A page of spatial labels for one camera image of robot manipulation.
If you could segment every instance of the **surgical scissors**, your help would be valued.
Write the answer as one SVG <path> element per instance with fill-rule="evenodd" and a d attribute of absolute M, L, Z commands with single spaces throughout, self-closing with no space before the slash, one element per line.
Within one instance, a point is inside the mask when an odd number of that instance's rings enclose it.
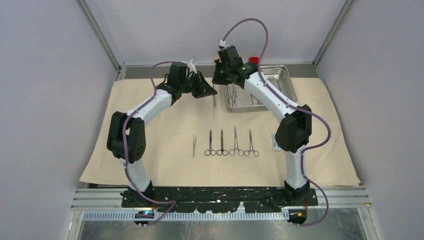
<path fill-rule="evenodd" d="M 228 155 L 228 151 L 224 150 L 224 134 L 223 134 L 223 130 L 221 129 L 221 149 L 216 151 L 216 155 L 218 156 L 227 156 Z"/>
<path fill-rule="evenodd" d="M 238 152 L 239 156 L 243 156 L 245 153 L 243 152 L 243 150 L 239 149 L 239 140 L 237 140 L 237 130 L 236 130 L 236 125 L 234 125 L 234 148 L 230 149 L 228 151 L 228 153 L 231 156 L 234 156 L 236 154 L 236 150 Z"/>
<path fill-rule="evenodd" d="M 248 157 L 251 152 L 255 157 L 259 156 L 259 151 L 253 149 L 252 130 L 249 129 L 249 150 L 245 150 L 244 155 Z"/>
<path fill-rule="evenodd" d="M 215 156 L 217 154 L 217 151 L 212 149 L 212 129 L 209 131 L 209 149 L 206 149 L 204 154 L 206 156 Z"/>

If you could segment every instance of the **enclosure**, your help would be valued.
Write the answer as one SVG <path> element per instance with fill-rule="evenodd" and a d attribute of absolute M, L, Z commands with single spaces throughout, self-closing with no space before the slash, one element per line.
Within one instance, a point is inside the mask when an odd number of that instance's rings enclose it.
<path fill-rule="evenodd" d="M 424 2 L 5 0 L 0 9 L 0 239 L 422 238 Z M 216 187 L 269 198 L 285 188 L 275 116 L 244 87 L 212 84 L 220 41 L 247 18 L 267 27 L 265 77 L 331 126 L 305 163 L 328 214 L 311 184 L 306 223 L 326 215 L 314 226 L 288 223 L 298 205 L 248 212 L 241 201 L 231 213 L 175 211 L 138 228 L 137 215 L 155 207 L 124 206 L 129 181 L 106 141 L 113 113 L 152 94 L 159 62 L 196 59 L 217 94 L 185 94 L 146 127 L 142 165 L 156 194 Z M 265 39 L 246 21 L 225 41 L 247 62 Z M 154 83 L 169 73 L 156 67 Z M 327 136 L 311 124 L 307 146 Z M 235 154 L 205 156 L 212 148 Z"/>

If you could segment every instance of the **cable connector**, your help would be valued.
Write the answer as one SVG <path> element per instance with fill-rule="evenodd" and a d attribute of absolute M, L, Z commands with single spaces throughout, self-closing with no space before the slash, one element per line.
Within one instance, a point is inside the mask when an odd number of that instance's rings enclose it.
<path fill-rule="evenodd" d="M 220 40 L 219 41 L 219 48 L 220 49 L 223 49 L 223 48 L 225 48 L 227 46 L 227 44 L 226 44 L 226 42 L 225 41 L 223 41 L 223 40 Z"/>

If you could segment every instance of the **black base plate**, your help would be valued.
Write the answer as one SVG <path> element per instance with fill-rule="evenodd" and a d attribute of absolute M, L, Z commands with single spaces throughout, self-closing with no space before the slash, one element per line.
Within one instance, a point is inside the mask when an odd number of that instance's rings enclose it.
<path fill-rule="evenodd" d="M 286 200 L 284 188 L 277 187 L 152 187 L 146 191 L 154 192 L 157 201 L 175 200 L 177 203 L 171 212 L 213 213 L 235 212 L 243 202 L 246 213 L 278 213 L 282 207 L 303 207 L 308 199 L 309 206 L 317 206 L 315 189 L 310 188 L 306 194 L 294 200 L 291 204 Z M 128 188 L 121 194 L 123 208 L 153 207 L 139 194 Z M 157 205 L 158 212 L 165 212 L 169 205 Z"/>

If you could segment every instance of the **beige cloth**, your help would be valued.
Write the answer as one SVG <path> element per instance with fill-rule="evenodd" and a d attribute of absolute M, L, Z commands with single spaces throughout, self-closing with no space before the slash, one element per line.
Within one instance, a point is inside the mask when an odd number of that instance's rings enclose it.
<path fill-rule="evenodd" d="M 318 78 L 292 78 L 299 105 L 308 104 L 314 113 L 331 126 L 331 140 L 323 147 L 307 151 L 306 173 L 321 186 L 357 186 L 360 182 L 346 148 L 342 128 L 330 95 Z M 155 186 L 284 186 L 286 163 L 282 151 L 273 151 L 271 134 L 279 126 L 269 111 L 230 113 L 224 88 L 217 88 L 216 108 L 213 98 L 183 96 L 164 110 L 146 128 L 146 152 L 143 155 L 148 176 Z M 152 93 L 148 79 L 126 79 L 114 83 L 91 159 L 80 181 L 106 185 L 126 185 L 128 180 L 118 159 L 106 149 L 106 141 L 115 111 L 126 112 Z M 234 147 L 234 125 L 238 146 L 249 149 L 249 129 L 259 157 L 205 156 L 212 129 L 212 148 L 220 147 L 223 129 L 224 148 Z M 193 136 L 196 134 L 193 158 Z M 324 125 L 312 118 L 309 146 L 327 136 Z"/>

